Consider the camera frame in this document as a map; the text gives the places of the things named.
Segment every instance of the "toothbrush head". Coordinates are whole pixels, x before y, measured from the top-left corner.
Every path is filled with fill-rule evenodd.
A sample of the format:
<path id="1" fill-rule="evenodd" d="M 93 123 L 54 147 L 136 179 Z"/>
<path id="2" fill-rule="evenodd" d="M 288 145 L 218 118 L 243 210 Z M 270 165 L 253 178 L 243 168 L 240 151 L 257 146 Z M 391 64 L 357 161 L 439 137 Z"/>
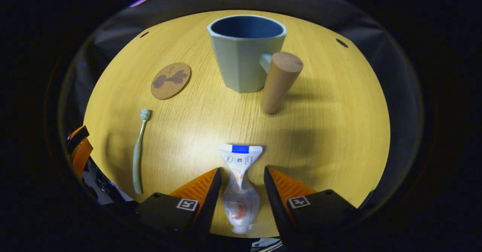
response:
<path id="1" fill-rule="evenodd" d="M 151 110 L 148 110 L 146 108 L 142 109 L 141 111 L 141 119 L 142 120 L 149 120 L 150 118 L 150 113 L 151 113 Z"/>

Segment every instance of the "cork coaster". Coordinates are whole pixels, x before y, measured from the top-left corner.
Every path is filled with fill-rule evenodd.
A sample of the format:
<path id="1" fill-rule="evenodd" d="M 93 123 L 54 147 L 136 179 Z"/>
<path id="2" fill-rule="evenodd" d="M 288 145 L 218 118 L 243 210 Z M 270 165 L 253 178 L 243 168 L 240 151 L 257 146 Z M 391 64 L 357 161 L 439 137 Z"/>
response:
<path id="1" fill-rule="evenodd" d="M 161 69 L 151 83 L 156 99 L 168 99 L 181 92 L 191 79 L 191 68 L 185 63 L 174 63 Z"/>

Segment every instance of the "black background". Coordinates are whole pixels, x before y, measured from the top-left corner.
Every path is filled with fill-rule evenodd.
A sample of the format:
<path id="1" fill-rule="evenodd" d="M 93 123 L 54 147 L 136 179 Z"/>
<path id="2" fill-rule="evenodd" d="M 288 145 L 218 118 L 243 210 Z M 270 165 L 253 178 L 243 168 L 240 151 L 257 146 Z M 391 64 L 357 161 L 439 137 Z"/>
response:
<path id="1" fill-rule="evenodd" d="M 7 157 L 5 228 L 12 249 L 139 250 L 155 247 L 63 179 L 46 144 L 44 98 L 59 58 L 135 0 L 6 0 L 2 123 Z M 388 29 L 413 60 L 435 101 L 436 138 L 416 185 L 360 230 L 320 245 L 383 250 L 480 249 L 480 7 L 475 0 L 348 0 Z"/>

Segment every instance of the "cup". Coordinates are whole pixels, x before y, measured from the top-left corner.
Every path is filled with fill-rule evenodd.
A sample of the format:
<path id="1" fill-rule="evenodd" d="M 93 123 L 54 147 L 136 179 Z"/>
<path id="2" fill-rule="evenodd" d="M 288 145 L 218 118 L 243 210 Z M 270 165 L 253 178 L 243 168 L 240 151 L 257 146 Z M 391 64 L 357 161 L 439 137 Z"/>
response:
<path id="1" fill-rule="evenodd" d="M 272 55 L 283 46 L 286 27 L 258 15 L 230 15 L 207 29 L 224 84 L 238 93 L 263 88 Z"/>

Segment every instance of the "wooden table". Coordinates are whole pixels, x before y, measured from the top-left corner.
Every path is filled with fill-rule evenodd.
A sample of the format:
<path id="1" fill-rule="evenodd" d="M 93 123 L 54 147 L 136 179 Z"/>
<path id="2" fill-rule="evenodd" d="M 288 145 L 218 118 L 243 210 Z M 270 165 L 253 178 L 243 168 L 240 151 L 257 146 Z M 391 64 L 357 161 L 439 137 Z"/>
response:
<path id="1" fill-rule="evenodd" d="M 217 18 L 238 14 L 262 15 L 284 24 L 287 36 L 282 51 L 303 60 L 304 69 L 276 115 L 261 111 L 263 90 L 239 94 L 222 81 L 206 27 Z M 152 79 L 160 69 L 177 62 L 191 67 L 191 81 L 177 96 L 155 99 L 150 92 Z M 143 108 L 152 110 L 152 115 L 143 137 L 143 195 L 137 195 L 132 156 Z M 224 168 L 210 232 L 247 238 L 279 235 L 263 183 L 266 165 L 316 190 L 334 189 L 358 207 L 377 186 L 390 144 L 384 94 L 351 41 L 302 19 L 246 10 L 188 15 L 140 33 L 100 77 L 84 124 L 95 163 L 138 202 L 153 192 L 169 194 L 213 168 Z M 224 213 L 222 193 L 229 169 L 219 156 L 219 144 L 265 149 L 248 170 L 261 205 L 253 229 L 244 235 L 231 232 Z"/>

